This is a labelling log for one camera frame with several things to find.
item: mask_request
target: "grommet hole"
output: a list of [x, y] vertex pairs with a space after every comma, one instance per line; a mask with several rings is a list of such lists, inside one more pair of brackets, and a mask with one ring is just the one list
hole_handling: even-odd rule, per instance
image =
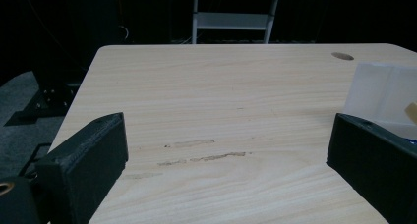
[[337, 59], [341, 59], [341, 60], [354, 60], [355, 58], [353, 58], [353, 56], [345, 54], [345, 53], [340, 53], [340, 52], [333, 52], [331, 53], [331, 55]]

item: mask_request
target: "light wood grain surface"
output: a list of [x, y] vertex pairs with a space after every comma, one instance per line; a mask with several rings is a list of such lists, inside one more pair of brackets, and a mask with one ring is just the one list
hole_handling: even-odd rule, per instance
[[334, 114], [364, 61], [416, 66], [417, 54], [389, 44], [103, 47], [53, 147], [124, 112], [130, 160], [91, 223], [385, 223], [326, 165]]

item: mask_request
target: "dark background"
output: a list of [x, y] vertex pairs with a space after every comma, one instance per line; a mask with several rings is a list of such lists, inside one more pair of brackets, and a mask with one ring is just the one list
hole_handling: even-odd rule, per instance
[[[267, 13], [271, 0], [199, 0], [199, 10]], [[193, 0], [1, 0], [0, 85], [80, 82], [107, 44], [189, 43]], [[415, 0], [279, 0], [271, 43], [392, 43], [417, 51]], [[129, 37], [124, 39], [128, 29]], [[258, 43], [262, 31], [199, 31], [199, 43]]]

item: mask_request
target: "gray carpet floor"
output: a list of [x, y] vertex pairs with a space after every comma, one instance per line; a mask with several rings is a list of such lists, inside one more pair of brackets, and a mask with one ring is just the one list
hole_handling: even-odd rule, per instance
[[[0, 87], [0, 178], [17, 176], [40, 143], [53, 142], [64, 117], [41, 118], [35, 124], [8, 126], [16, 111], [23, 110], [38, 91], [32, 72], [23, 73]], [[46, 154], [47, 149], [39, 152]]]

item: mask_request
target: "black cable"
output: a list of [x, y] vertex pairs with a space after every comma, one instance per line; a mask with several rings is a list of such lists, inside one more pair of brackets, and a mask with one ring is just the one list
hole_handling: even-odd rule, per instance
[[219, 1], [218, 1], [218, 5], [217, 5], [217, 8], [215, 8], [215, 10], [216, 10], [216, 11], [218, 11], [218, 9], [220, 9], [220, 6], [221, 6], [221, 2], [222, 2], [222, 1], [223, 1], [223, 0], [219, 0]]
[[214, 0], [211, 0], [211, 3], [209, 4], [209, 7], [208, 7], [208, 12], [210, 12], [211, 11], [211, 8], [212, 8], [212, 5], [214, 4]]
[[81, 70], [87, 71], [87, 69], [83, 68], [83, 66], [62, 46], [62, 44], [59, 42], [59, 40], [55, 37], [55, 35], [49, 30], [49, 28], [46, 26], [46, 24], [43, 22], [42, 18], [40, 17], [39, 13], [34, 8], [33, 4], [30, 0], [27, 0], [30, 9], [33, 11], [34, 16], [39, 21], [40, 25], [43, 27], [43, 29], [48, 33], [48, 35], [52, 38], [52, 40], [58, 45], [58, 47], [62, 50], [62, 52]]

